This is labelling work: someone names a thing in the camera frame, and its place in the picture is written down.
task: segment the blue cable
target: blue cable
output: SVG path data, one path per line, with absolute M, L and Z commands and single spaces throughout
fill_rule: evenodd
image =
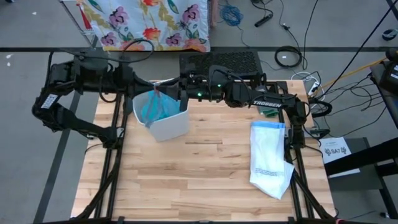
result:
M 241 14 L 239 8 L 232 6 L 228 0 L 226 0 L 226 3 L 227 5 L 225 6 L 219 4 L 219 6 L 221 6 L 220 17 L 223 19 L 223 21 L 225 21 L 225 23 L 227 23 L 227 25 L 231 27 L 237 27 L 241 31 L 242 44 L 244 44 L 246 47 L 250 47 L 243 41 L 244 30 L 239 27 L 243 20 L 243 14 Z

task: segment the white bin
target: white bin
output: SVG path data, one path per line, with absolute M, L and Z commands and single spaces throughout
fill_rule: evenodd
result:
M 142 122 L 141 110 L 145 103 L 150 100 L 149 93 L 140 94 L 132 99 L 132 107 L 137 121 Z M 166 141 L 179 137 L 189 132 L 189 115 L 188 108 L 186 111 L 174 116 L 154 121 L 149 128 L 149 132 L 155 137 L 156 141 Z

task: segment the floral fabric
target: floral fabric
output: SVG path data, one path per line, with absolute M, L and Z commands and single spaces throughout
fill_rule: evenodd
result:
M 123 50 L 143 38 L 156 51 L 210 51 L 208 0 L 83 0 L 80 6 L 104 50 Z M 128 48 L 150 49 L 145 42 Z

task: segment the concrete floor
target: concrete floor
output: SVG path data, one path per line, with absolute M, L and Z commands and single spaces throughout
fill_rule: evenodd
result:
M 256 29 L 262 13 L 253 10 L 251 4 L 242 0 L 229 0 L 238 6 L 245 15 L 241 28 L 245 30 L 244 41 L 256 47 L 278 47 L 294 45 L 291 37 L 278 26 L 280 1 L 273 0 L 269 9 L 275 17 Z M 314 0 L 284 0 L 285 13 L 282 22 L 291 26 L 300 45 L 303 43 L 305 28 Z M 73 13 L 78 11 L 73 3 L 69 6 Z M 387 2 L 363 0 L 320 0 L 313 16 L 307 46 L 309 47 L 359 47 L 388 9 Z M 0 47 L 87 47 L 87 43 L 63 11 L 58 1 L 17 0 L 13 4 L 0 1 Z M 396 46 L 398 39 L 385 42 L 380 33 L 393 28 L 397 19 L 391 13 L 382 23 L 376 34 L 370 39 L 368 47 Z M 211 43 L 214 47 L 241 47 L 240 33 L 235 27 L 224 23 L 211 32 Z M 45 80 L 47 56 L 45 53 L 0 53 L 0 71 L 2 82 L 0 110 L 2 156 L 0 157 L 0 223 L 32 223 L 37 206 L 49 174 L 60 133 L 52 133 L 44 128 L 30 112 L 35 97 L 39 94 Z M 337 77 L 349 62 L 354 53 L 348 52 L 308 52 L 308 69 L 318 70 L 322 82 L 326 83 Z M 259 52 L 261 60 L 277 67 L 273 52 Z M 360 53 L 349 70 L 383 57 L 382 52 Z M 55 54 L 54 62 L 70 59 L 67 54 Z M 270 79 L 288 79 L 292 72 L 288 70 L 272 71 L 263 63 L 263 70 Z M 158 53 L 152 58 L 134 65 L 135 71 L 145 79 L 166 79 L 178 74 L 178 53 Z M 358 81 L 367 75 L 363 71 L 340 81 L 337 86 Z M 368 90 L 375 93 L 374 87 Z M 72 96 L 63 99 L 62 104 L 69 107 Z M 77 116 L 92 121 L 98 95 L 85 94 L 80 99 Z M 335 110 L 355 105 L 359 99 L 347 93 L 345 97 L 333 102 Z M 365 112 L 354 108 L 341 114 L 329 117 L 334 135 L 344 134 L 376 119 L 384 105 L 376 106 Z M 388 113 L 374 125 L 350 134 L 349 138 L 367 137 L 371 145 L 379 144 L 397 136 L 398 131 Z M 62 164 L 50 199 L 45 221 L 66 220 L 70 216 L 80 170 L 84 158 L 87 140 L 77 133 L 71 133 Z M 396 176 L 386 178 L 391 194 L 398 204 L 398 184 Z M 378 217 L 378 212 L 385 208 L 377 191 L 335 192 L 333 200 L 340 211 L 341 218 L 351 218 L 370 211 L 377 211 L 355 220 L 363 222 L 398 223 Z

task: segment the wooden table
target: wooden table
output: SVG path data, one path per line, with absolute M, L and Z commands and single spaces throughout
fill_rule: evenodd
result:
M 287 84 L 290 93 L 307 101 L 302 81 L 289 80 Z M 94 123 L 109 126 L 113 110 L 113 104 L 99 100 Z M 277 200 L 249 183 L 250 124 L 265 119 L 256 107 L 228 108 L 224 103 L 191 100 L 189 113 L 190 132 L 166 142 L 155 142 L 134 115 L 129 116 L 114 219 L 287 221 L 295 216 L 290 188 Z M 312 117 L 306 126 L 313 126 Z M 90 141 L 89 146 L 98 143 Z M 307 139 L 307 145 L 318 147 L 313 139 Z M 321 154 L 311 149 L 302 149 L 302 154 L 310 190 L 334 215 Z M 101 147 L 87 152 L 72 216 L 82 212 L 98 190 L 104 155 Z M 297 188 L 306 216 L 303 195 Z

